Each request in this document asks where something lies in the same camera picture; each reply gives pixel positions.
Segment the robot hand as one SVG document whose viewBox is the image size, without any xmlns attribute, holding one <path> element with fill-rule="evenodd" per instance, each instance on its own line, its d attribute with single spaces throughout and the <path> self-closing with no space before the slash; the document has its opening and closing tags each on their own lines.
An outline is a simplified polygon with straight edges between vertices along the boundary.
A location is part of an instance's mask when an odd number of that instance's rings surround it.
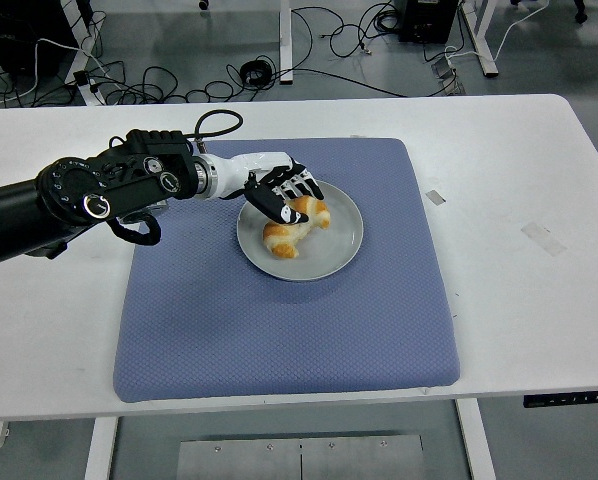
<svg viewBox="0 0 598 480">
<path fill-rule="evenodd" d="M 285 152 L 261 152 L 218 158 L 213 161 L 216 186 L 212 198 L 243 196 L 260 213 L 278 224 L 300 224 L 308 215 L 287 204 L 290 199 L 324 195 L 307 168 Z"/>
</svg>

